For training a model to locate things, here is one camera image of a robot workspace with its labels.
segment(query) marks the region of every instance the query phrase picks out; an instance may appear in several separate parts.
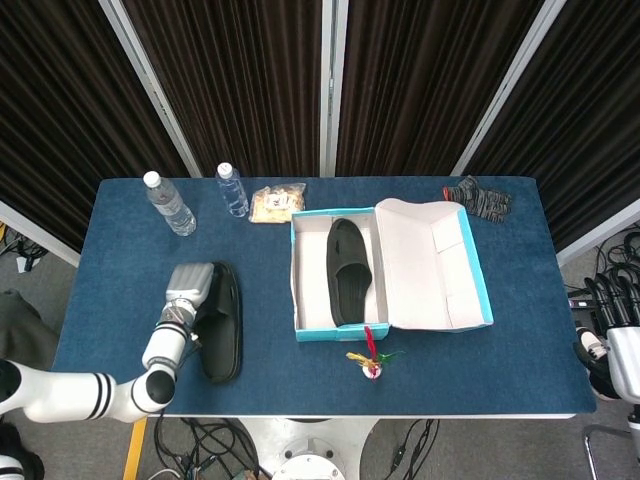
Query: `bottle label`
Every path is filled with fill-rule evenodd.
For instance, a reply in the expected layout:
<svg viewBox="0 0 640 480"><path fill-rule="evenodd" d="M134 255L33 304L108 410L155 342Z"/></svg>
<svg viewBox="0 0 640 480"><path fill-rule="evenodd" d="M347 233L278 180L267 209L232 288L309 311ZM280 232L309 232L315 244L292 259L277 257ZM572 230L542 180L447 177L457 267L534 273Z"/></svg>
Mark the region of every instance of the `bottle label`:
<svg viewBox="0 0 640 480"><path fill-rule="evenodd" d="M292 204L291 198L286 192L270 193L264 203L269 210L288 210Z"/></svg>
<svg viewBox="0 0 640 480"><path fill-rule="evenodd" d="M165 203L164 205L154 205L162 215L170 217L180 211L180 208L182 207L182 197L180 197L179 194L176 194L169 203Z"/></svg>

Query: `black slipper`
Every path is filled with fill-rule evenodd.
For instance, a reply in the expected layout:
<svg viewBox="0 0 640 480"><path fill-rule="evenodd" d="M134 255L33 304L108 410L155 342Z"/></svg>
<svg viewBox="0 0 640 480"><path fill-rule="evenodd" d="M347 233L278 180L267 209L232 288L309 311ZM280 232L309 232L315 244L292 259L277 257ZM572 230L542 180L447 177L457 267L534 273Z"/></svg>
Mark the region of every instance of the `black slipper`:
<svg viewBox="0 0 640 480"><path fill-rule="evenodd" d="M371 278L360 230L352 221L339 218L327 238L329 300L336 326L364 323L364 300Z"/></svg>
<svg viewBox="0 0 640 480"><path fill-rule="evenodd" d="M213 383L236 377L242 361L242 304L231 265L215 262L209 296L198 309L193 331L198 335L200 360Z"/></svg>

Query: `plastic bottle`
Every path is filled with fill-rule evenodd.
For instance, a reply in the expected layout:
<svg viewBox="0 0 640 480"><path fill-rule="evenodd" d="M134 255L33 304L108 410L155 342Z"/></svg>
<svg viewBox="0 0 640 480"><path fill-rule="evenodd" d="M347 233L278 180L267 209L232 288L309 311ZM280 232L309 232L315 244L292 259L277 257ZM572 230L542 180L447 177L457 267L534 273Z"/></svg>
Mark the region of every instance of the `plastic bottle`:
<svg viewBox="0 0 640 480"><path fill-rule="evenodd" d="M229 213L234 217L244 217L249 211L249 202L238 170L229 163L221 163L216 178Z"/></svg>
<svg viewBox="0 0 640 480"><path fill-rule="evenodd" d="M147 186L147 198L162 214L176 234L186 237L196 229L196 218L189 210L171 180L160 177L158 172L147 172L143 177Z"/></svg>

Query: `white pole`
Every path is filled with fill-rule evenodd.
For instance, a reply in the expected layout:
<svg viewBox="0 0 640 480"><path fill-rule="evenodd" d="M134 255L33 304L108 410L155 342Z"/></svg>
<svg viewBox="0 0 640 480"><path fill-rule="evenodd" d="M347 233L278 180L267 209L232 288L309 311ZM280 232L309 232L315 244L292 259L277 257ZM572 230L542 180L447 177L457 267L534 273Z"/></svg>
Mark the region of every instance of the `white pole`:
<svg viewBox="0 0 640 480"><path fill-rule="evenodd" d="M567 264L587 250L604 242L610 236L615 235L623 228L638 221L640 221L640 199L636 200L628 207L623 208L614 216L602 222L596 228L580 237L568 247L560 250L556 255L558 265L563 266Z"/></svg>
<svg viewBox="0 0 640 480"><path fill-rule="evenodd" d="M320 176L336 173L349 0L323 0L320 51Z"/></svg>
<svg viewBox="0 0 640 480"><path fill-rule="evenodd" d="M173 145L176 147L178 154L182 158L189 175L195 178L202 177L202 171L198 166L189 143L180 128L178 119L173 113L171 104L167 99L158 76L156 75L153 65L149 61L142 42L136 33L136 30L129 18L129 14L122 4L121 0L98 0L104 11L111 27L116 33L122 48L124 48L131 65L133 66L142 86L144 87L149 100L160 117L160 121L164 125Z"/></svg>
<svg viewBox="0 0 640 480"><path fill-rule="evenodd" d="M46 248L74 267L77 267L80 263L80 254L78 252L4 202L0 202L0 221L6 223L14 230L33 240L41 247Z"/></svg>
<svg viewBox="0 0 640 480"><path fill-rule="evenodd" d="M522 40L520 48L502 79L500 87L498 87L493 100L476 127L475 132L473 132L462 155L460 155L458 162L453 167L451 175L462 175L464 172L565 3L566 0L546 0L540 7L540 11L531 24L531 28L529 28L524 40Z"/></svg>

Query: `bottle cap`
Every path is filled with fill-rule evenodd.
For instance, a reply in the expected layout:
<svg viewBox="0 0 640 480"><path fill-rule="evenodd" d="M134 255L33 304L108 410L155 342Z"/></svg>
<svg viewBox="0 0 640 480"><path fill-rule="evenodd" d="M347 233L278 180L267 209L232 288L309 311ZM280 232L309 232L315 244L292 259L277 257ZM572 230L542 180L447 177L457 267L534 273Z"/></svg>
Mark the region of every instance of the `bottle cap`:
<svg viewBox="0 0 640 480"><path fill-rule="evenodd" d="M225 180L231 178L231 175L233 175L233 167L231 164L224 162L218 165L218 175L220 175L220 178L224 178Z"/></svg>
<svg viewBox="0 0 640 480"><path fill-rule="evenodd" d="M144 183L147 187L149 188L156 188L158 185L160 185L160 174L158 172L147 172L144 174L144 177L142 177L142 180L144 180Z"/></svg>

